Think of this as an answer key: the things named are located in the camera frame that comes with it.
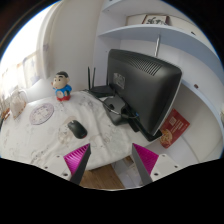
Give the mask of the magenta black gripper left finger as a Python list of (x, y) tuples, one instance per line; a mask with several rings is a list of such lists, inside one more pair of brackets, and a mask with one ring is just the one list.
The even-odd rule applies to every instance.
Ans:
[(70, 181), (72, 183), (80, 184), (90, 154), (91, 147), (89, 144), (86, 144), (64, 156), (64, 160), (71, 172)]

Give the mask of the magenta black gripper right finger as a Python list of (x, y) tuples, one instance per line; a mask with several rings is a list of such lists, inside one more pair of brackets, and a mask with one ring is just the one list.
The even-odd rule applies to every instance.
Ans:
[(159, 155), (135, 143), (132, 144), (132, 156), (143, 185), (152, 183), (151, 172)]

